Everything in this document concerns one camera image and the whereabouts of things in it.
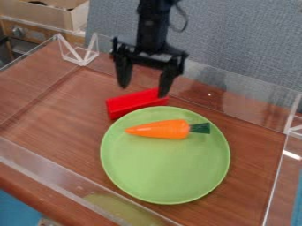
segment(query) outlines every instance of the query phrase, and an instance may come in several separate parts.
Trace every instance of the plate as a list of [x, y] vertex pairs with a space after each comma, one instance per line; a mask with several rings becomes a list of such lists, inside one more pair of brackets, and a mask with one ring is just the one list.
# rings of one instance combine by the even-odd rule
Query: plate
[[[211, 133], [190, 133], [186, 139], [154, 139], [130, 135], [127, 127], [184, 119], [208, 122]], [[195, 112], [175, 107], [136, 110], [107, 130], [100, 160], [115, 185], [135, 198], [156, 204], [180, 204], [207, 195], [220, 184], [230, 165], [223, 133]]]

